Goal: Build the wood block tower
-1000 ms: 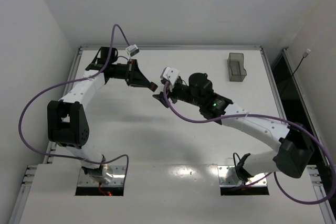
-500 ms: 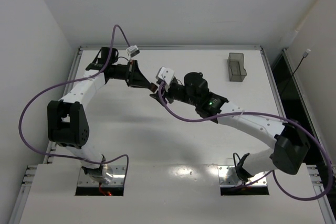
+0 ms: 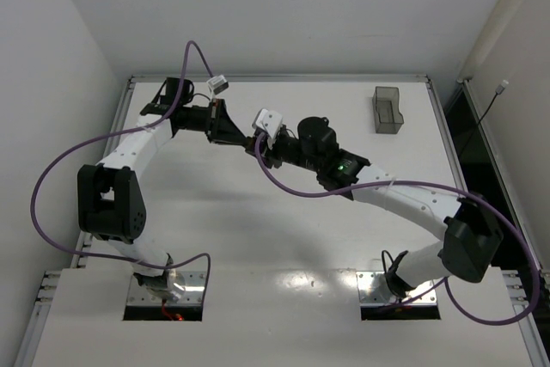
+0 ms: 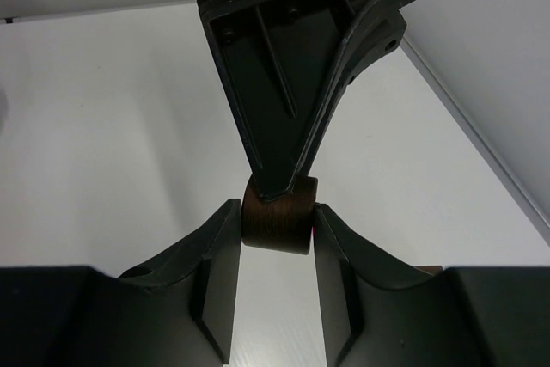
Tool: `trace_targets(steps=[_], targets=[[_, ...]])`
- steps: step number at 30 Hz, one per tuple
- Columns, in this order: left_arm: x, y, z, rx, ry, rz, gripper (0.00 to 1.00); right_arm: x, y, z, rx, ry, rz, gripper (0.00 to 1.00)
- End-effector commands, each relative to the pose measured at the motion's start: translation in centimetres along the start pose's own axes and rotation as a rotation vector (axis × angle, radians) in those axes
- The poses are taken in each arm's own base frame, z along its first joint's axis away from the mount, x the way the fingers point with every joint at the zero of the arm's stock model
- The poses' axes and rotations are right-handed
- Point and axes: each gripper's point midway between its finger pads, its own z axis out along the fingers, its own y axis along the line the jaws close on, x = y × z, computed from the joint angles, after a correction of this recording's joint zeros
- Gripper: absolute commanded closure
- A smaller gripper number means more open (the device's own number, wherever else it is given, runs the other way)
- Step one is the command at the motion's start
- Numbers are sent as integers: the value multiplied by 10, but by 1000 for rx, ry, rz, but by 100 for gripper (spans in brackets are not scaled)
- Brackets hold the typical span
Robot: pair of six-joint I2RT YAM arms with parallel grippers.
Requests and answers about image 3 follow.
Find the smoky transparent plastic bin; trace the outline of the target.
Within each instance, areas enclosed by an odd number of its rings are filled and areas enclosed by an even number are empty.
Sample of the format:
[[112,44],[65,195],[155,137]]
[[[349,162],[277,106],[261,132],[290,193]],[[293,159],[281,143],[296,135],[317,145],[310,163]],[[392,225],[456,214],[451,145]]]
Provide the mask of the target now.
[[400,91],[396,87],[376,86],[372,107],[377,134],[397,134],[404,125],[400,112]]

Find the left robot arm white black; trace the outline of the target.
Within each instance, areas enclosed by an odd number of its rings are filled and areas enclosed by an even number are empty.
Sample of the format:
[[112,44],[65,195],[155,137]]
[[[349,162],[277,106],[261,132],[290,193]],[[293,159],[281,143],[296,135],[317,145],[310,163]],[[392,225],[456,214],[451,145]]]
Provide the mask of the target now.
[[107,242],[129,259],[137,283],[152,295],[173,300],[183,280],[172,257],[145,231],[146,208],[139,179],[160,148],[180,131],[203,132],[214,144],[244,147],[248,140],[230,119],[224,100],[224,76],[207,82],[209,103],[192,105],[191,81],[169,77],[139,113],[137,130],[95,165],[77,174],[78,221],[82,231]]

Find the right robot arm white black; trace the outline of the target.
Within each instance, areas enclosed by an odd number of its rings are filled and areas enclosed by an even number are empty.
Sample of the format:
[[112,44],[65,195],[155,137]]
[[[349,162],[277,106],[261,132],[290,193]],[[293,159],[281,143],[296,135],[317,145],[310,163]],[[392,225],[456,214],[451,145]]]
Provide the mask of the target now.
[[303,119],[292,137],[280,113],[261,109],[254,122],[252,152],[267,168],[284,163],[315,173],[325,193],[382,208],[436,237],[416,251],[401,252],[385,270],[382,290],[404,298],[425,281],[455,276],[477,284],[503,240],[497,220],[470,199],[440,193],[424,184],[399,185],[368,159],[339,147],[336,132],[321,117]]

